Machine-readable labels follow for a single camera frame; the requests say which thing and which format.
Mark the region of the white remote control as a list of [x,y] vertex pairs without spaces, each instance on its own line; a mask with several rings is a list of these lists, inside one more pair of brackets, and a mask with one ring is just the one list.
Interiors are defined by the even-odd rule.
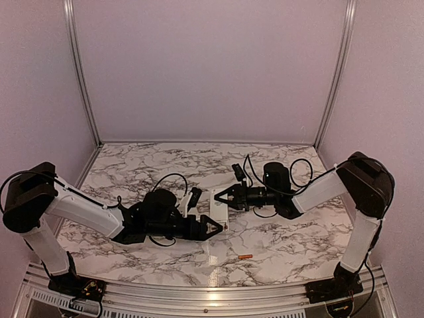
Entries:
[[223,226],[223,231],[227,232],[229,229],[229,210],[228,206],[224,203],[219,203],[215,201],[214,195],[224,188],[212,189],[210,191],[210,200],[209,200],[209,217],[214,221],[220,223]]

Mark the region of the orange AAA battery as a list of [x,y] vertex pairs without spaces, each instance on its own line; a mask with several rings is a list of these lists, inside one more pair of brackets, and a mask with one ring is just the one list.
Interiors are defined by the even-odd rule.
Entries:
[[253,257],[253,255],[252,255],[252,254],[238,255],[238,259],[239,259],[239,260],[250,259],[250,258],[252,258],[252,257]]

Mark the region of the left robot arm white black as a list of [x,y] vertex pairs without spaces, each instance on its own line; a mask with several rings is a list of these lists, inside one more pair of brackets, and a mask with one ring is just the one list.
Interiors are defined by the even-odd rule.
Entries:
[[44,264],[48,274],[70,295],[83,290],[72,257],[62,248],[45,215],[54,215],[90,228],[121,245],[139,244],[146,237],[205,241],[221,233],[223,226],[207,215],[195,216],[201,190],[186,189],[182,199],[155,187],[141,202],[130,207],[117,198],[114,205],[101,203],[71,186],[43,162],[15,172],[1,184],[3,224],[18,233]]

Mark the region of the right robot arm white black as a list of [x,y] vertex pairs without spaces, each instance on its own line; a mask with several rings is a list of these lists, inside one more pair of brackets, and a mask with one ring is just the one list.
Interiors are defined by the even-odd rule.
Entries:
[[237,211],[272,206],[277,215],[292,220],[337,197],[350,198],[356,210],[353,230],[328,291],[341,297],[350,290],[353,276],[378,241],[394,199],[396,183],[388,169],[380,161],[355,152],[326,172],[310,175],[305,185],[295,183],[293,168],[280,162],[266,163],[261,178],[249,176],[238,164],[233,170],[237,184],[216,193],[213,199]]

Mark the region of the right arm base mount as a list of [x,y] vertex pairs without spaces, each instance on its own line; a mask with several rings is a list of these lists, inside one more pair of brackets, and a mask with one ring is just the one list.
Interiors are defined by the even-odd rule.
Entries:
[[306,296],[310,303],[331,301],[363,292],[358,271],[350,272],[339,262],[333,277],[305,284]]

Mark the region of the right aluminium frame post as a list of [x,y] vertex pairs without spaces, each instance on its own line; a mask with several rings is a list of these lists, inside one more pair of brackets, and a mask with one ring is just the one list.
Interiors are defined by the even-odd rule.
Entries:
[[329,93],[327,95],[325,107],[323,110],[323,114],[321,116],[317,134],[315,135],[315,141],[313,143],[313,146],[316,149],[316,151],[319,151],[324,141],[325,134],[327,132],[327,129],[331,120],[331,115],[335,108],[335,103],[336,103],[337,95],[339,92],[339,87],[341,84],[341,80],[343,78],[344,69],[346,66],[346,62],[348,60],[350,44],[352,41],[352,33],[354,28],[356,7],[357,7],[357,1],[348,0],[346,2],[346,9],[345,9],[343,27],[341,32],[341,41],[340,41],[339,50],[337,53],[335,69],[333,72]]

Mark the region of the aluminium frame post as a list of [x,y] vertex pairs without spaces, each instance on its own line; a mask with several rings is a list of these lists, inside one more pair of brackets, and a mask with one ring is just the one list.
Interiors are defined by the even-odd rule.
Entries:
[[89,98],[89,92],[85,80],[85,75],[83,72],[83,63],[80,53],[80,46],[78,43],[78,33],[76,27],[76,20],[74,14],[74,2],[72,0],[64,0],[64,13],[66,18],[68,36],[70,40],[70,48],[72,53],[72,59],[74,63],[74,69],[76,71],[76,79],[79,87],[79,92],[81,95],[83,109],[85,116],[87,117],[89,130],[92,136],[92,139],[97,148],[101,147],[102,141],[99,135],[99,130],[95,122],[94,112],[91,106],[91,101]]
[[335,103],[336,103],[337,95],[339,92],[339,87],[341,84],[341,80],[343,78],[344,69],[346,66],[346,62],[348,60],[350,44],[352,41],[352,33],[354,28],[356,7],[357,7],[357,1],[348,0],[346,2],[346,9],[345,9],[343,27],[341,32],[341,41],[340,41],[339,50],[337,53],[335,69],[333,72],[329,93],[327,95],[325,107],[323,110],[323,114],[321,116],[317,134],[315,135],[315,141],[313,143],[313,146],[316,149],[316,151],[319,151],[324,141],[325,134],[327,132],[327,129],[331,120],[331,115],[335,108]]

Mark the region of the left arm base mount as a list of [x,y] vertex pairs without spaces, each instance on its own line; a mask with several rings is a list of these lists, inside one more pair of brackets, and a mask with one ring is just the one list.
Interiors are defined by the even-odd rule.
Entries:
[[50,274],[47,267],[44,266],[50,280],[48,288],[52,291],[72,296],[74,300],[88,299],[101,302],[105,292],[106,282],[78,275],[72,255],[69,252],[66,254],[68,256],[69,268],[65,274]]

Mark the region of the front aluminium frame rail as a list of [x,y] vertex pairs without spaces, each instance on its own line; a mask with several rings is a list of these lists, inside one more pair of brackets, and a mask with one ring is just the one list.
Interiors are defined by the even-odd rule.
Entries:
[[316,301],[319,282],[250,287],[161,286],[106,280],[101,303],[48,289],[38,264],[26,270],[13,317],[398,317],[382,267],[363,270],[357,288]]

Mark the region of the left aluminium frame post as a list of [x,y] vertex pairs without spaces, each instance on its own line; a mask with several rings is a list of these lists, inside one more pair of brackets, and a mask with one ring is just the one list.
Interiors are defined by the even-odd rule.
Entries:
[[72,0],[64,0],[64,13],[66,18],[68,36],[70,40],[70,48],[72,53],[72,59],[74,63],[74,69],[76,71],[76,79],[79,87],[79,92],[81,95],[83,109],[85,116],[87,117],[89,130],[92,136],[92,139],[97,148],[101,147],[102,141],[99,135],[99,130],[95,122],[94,112],[91,106],[91,101],[89,98],[89,92],[85,80],[85,75],[83,72],[83,63],[80,53],[80,46],[78,43],[78,33],[76,27],[76,20],[74,14],[74,2]]

